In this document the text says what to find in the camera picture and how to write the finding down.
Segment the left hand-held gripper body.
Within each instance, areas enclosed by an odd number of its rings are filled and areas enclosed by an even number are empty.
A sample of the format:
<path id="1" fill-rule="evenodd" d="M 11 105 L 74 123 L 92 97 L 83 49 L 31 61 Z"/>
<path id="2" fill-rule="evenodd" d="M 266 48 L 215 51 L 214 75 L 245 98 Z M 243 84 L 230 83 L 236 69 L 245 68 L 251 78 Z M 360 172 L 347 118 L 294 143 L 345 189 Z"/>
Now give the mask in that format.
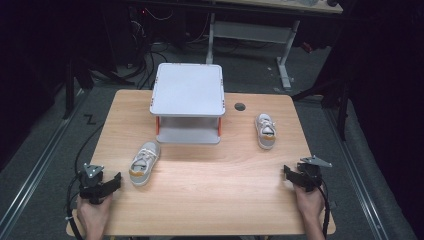
<path id="1" fill-rule="evenodd" d="M 103 166 L 90 165 L 85 163 L 83 171 L 80 174 L 80 197 L 88 200 L 91 204 L 101 204 L 104 200 L 100 196 L 102 180 L 103 180 Z"/>

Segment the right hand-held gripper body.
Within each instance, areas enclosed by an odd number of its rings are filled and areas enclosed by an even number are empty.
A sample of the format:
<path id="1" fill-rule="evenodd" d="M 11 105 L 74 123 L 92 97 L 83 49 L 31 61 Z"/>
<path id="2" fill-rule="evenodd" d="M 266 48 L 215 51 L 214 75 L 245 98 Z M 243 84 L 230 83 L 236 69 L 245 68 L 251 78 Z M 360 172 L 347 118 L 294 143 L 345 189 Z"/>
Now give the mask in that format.
<path id="1" fill-rule="evenodd" d="M 297 164 L 297 169 L 302 176 L 301 186 L 304 187 L 307 192 L 321 186 L 323 182 L 321 174 L 322 167 L 332 168 L 333 164 L 315 155 L 300 159 L 300 163 Z"/>

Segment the small white canvas shoe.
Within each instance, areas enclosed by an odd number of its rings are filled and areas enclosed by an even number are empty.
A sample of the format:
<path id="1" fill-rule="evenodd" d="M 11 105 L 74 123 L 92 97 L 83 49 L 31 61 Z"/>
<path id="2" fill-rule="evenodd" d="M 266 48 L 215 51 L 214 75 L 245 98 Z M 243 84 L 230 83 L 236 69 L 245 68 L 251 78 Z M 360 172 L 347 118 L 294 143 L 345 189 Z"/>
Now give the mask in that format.
<path id="1" fill-rule="evenodd" d="M 276 142 L 276 128 L 272 118 L 265 113 L 259 114 L 255 119 L 258 144 L 262 149 L 272 149 Z"/>
<path id="2" fill-rule="evenodd" d="M 159 157 L 160 145 L 157 142 L 144 143 L 131 162 L 129 168 L 131 182 L 136 186 L 145 185 Z"/>

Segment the white two-tier shoe rack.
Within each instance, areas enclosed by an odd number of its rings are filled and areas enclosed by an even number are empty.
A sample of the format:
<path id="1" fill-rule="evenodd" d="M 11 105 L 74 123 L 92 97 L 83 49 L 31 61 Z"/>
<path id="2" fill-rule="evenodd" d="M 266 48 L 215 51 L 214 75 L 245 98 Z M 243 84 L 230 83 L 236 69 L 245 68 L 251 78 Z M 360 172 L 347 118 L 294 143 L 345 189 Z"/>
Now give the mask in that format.
<path id="1" fill-rule="evenodd" d="M 222 68 L 162 63 L 150 102 L 160 143 L 218 144 L 226 112 Z"/>

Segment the person's right hand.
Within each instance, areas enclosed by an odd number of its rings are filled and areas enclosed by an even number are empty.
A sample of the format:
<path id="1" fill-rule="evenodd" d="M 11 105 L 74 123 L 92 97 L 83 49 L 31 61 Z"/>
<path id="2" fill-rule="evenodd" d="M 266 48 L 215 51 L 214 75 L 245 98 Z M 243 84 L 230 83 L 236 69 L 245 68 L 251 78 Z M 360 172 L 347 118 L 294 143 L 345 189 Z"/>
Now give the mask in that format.
<path id="1" fill-rule="evenodd" d="M 324 199 L 321 192 L 315 188 L 307 192 L 304 188 L 294 186 L 298 210 L 305 223 L 320 223 L 320 215 L 324 208 Z"/>

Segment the person's left hand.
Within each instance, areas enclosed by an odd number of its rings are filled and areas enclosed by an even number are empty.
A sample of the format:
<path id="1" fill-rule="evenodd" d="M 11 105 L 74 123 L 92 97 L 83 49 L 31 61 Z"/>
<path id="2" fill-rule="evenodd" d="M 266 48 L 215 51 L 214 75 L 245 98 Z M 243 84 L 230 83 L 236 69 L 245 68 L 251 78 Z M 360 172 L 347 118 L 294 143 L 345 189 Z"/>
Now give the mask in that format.
<path id="1" fill-rule="evenodd" d="M 88 233 L 103 233 L 110 216 L 110 206 L 113 200 L 113 195 L 104 198 L 99 205 L 93 205 L 88 200 L 77 198 L 77 216 Z"/>

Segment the black metal stand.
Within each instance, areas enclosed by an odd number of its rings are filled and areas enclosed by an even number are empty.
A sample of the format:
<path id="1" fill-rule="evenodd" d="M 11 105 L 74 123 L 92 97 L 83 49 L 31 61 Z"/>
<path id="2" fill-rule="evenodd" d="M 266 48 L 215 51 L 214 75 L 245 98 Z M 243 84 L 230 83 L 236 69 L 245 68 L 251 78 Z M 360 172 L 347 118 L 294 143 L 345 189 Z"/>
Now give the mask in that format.
<path id="1" fill-rule="evenodd" d="M 308 96 L 323 96 L 321 106 L 323 108 L 337 108 L 336 130 L 339 137 L 345 141 L 345 123 L 349 98 L 349 81 L 347 79 L 334 78 L 329 81 L 315 84 L 313 87 L 292 96 L 293 101 L 299 101 Z"/>
<path id="2" fill-rule="evenodd" d="M 73 57 L 66 65 L 65 119 L 68 119 L 74 110 L 75 82 L 78 82 L 79 86 L 84 90 L 91 90 L 94 86 L 89 69 L 89 61 L 82 57 Z"/>

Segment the metal floor rail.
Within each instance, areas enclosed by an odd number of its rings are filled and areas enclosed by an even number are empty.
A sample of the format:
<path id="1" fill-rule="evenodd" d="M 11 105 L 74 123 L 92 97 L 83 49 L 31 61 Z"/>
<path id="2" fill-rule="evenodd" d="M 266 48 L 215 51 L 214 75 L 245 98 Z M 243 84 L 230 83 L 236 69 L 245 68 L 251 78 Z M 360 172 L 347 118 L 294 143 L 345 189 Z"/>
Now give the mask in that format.
<path id="1" fill-rule="evenodd" d="M 0 240 L 5 240 L 13 230 L 89 94 L 89 90 L 78 90 L 74 108 L 68 112 L 62 106 L 66 96 L 60 93 L 55 105 L 31 128 L 11 162 L 0 173 Z"/>
<path id="2" fill-rule="evenodd" d="M 369 191 L 359 173 L 359 170 L 354 162 L 353 155 L 351 154 L 347 143 L 340 137 L 337 128 L 337 120 L 332 110 L 323 110 L 327 121 L 330 124 L 333 134 L 337 139 L 337 143 L 343 154 L 343 162 L 345 164 L 346 171 L 351 180 L 352 186 L 360 203 L 362 212 L 370 226 L 375 240 L 389 240 L 386 229 L 381 221 L 381 218 L 377 212 L 374 201 L 369 194 Z"/>

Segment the wooden desk with white frame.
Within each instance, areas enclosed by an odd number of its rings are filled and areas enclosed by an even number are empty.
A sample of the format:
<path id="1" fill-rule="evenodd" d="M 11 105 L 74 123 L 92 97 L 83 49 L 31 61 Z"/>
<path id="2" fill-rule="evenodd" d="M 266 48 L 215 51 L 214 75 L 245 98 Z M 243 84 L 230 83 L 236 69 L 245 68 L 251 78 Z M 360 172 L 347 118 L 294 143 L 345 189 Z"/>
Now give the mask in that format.
<path id="1" fill-rule="evenodd" d="M 319 14 L 320 16 L 336 16 L 343 13 L 338 0 L 211 0 L 214 7 L 226 4 L 228 7 L 263 7 L 265 10 L 287 10 L 289 13 Z M 296 17 L 290 27 L 276 24 L 242 23 L 236 20 L 216 20 L 215 14 L 210 14 L 208 52 L 206 63 L 214 60 L 214 40 L 227 38 L 256 41 L 263 43 L 283 44 L 281 55 L 276 58 L 277 69 L 284 90 L 292 88 L 292 78 L 287 73 L 286 61 L 300 25 Z"/>

